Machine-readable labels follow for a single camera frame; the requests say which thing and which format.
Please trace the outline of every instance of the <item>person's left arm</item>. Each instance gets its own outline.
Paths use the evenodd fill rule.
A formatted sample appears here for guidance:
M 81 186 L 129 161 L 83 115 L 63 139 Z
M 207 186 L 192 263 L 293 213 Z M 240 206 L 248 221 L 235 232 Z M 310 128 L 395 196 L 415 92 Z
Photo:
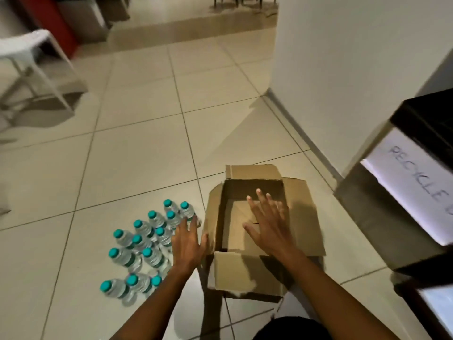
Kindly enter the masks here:
M 110 340 L 159 340 L 190 275 L 200 265 L 207 248 L 207 234 L 198 244 L 196 216 L 187 229 L 184 218 L 172 237 L 173 267 L 162 284 L 137 309 Z

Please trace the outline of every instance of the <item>open cardboard box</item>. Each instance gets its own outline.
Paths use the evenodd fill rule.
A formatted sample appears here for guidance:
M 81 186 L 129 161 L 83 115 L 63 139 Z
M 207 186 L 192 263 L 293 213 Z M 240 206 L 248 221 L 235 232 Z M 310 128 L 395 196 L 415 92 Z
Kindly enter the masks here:
M 258 224 L 246 197 L 257 200 L 256 189 L 270 193 L 289 208 L 289 227 L 298 248 L 309 257 L 325 250 L 316 206 L 304 180 L 281 177 L 274 165 L 226 166 L 226 180 L 209 194 L 204 233 L 209 234 L 210 255 L 203 268 L 208 287 L 239 293 L 283 296 L 291 282 L 283 266 L 262 251 L 242 227 Z

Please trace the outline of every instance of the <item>white plastic chair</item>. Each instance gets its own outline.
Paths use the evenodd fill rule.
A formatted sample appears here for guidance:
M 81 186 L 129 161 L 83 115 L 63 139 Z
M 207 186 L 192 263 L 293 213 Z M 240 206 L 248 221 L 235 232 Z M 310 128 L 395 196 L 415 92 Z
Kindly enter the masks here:
M 77 79 L 83 82 L 83 80 L 80 78 L 80 76 L 74 69 L 74 66 L 72 65 L 71 61 L 65 55 L 58 42 L 55 40 L 54 36 L 48 30 L 45 29 L 38 29 L 28 34 L 24 34 L 17 37 L 0 39 L 0 58 L 8 58 L 11 60 L 14 68 L 17 70 L 20 77 L 26 83 L 27 87 L 30 89 L 34 97 L 36 97 L 37 94 L 32 88 L 32 86 L 28 83 L 27 79 L 25 79 L 25 74 L 20 69 L 19 65 L 17 64 L 17 61 L 22 61 L 25 64 L 29 65 L 44 80 L 44 82 L 48 84 L 51 91 L 60 100 L 64 107 L 68 111 L 74 112 L 71 106 L 63 98 L 63 95 L 58 91 L 58 89 L 54 86 L 54 84 L 50 81 L 50 79 L 46 76 L 44 71 L 42 71 L 42 69 L 36 64 L 34 60 L 33 49 L 38 47 L 47 40 L 50 41 L 50 43 L 55 48 L 60 57 L 69 64 L 72 72 L 77 77 Z

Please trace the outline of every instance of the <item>gray baseboard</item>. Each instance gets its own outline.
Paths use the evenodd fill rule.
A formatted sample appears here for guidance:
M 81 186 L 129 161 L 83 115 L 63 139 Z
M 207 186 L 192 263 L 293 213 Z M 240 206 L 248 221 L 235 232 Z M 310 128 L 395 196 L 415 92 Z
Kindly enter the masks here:
M 269 88 L 266 92 L 266 96 L 269 97 L 272 102 L 279 108 L 280 112 L 285 116 L 285 118 L 290 122 L 290 124 L 296 129 L 297 133 L 302 137 L 302 139 L 307 143 L 310 147 L 310 150 L 318 157 L 318 159 L 322 162 L 322 164 L 327 168 L 327 170 L 333 175 L 333 177 L 338 181 L 341 182 L 344 178 L 342 175 L 332 166 L 330 161 L 324 154 L 319 150 L 318 147 L 313 143 L 310 137 L 307 136 L 305 131 L 302 130 L 300 125 L 294 120 L 294 118 L 289 114 L 288 110 L 283 106 L 280 100 L 276 97 L 274 92 L 271 88 Z

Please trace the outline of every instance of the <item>forearm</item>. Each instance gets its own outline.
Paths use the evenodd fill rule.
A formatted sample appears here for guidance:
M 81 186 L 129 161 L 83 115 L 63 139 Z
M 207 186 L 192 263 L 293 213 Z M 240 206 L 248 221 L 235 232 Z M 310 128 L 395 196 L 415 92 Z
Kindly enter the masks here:
M 295 249 L 280 258 L 335 340 L 396 340 L 384 324 Z
M 189 277 L 189 272 L 173 266 L 157 290 L 137 309 L 111 340 L 161 339 Z

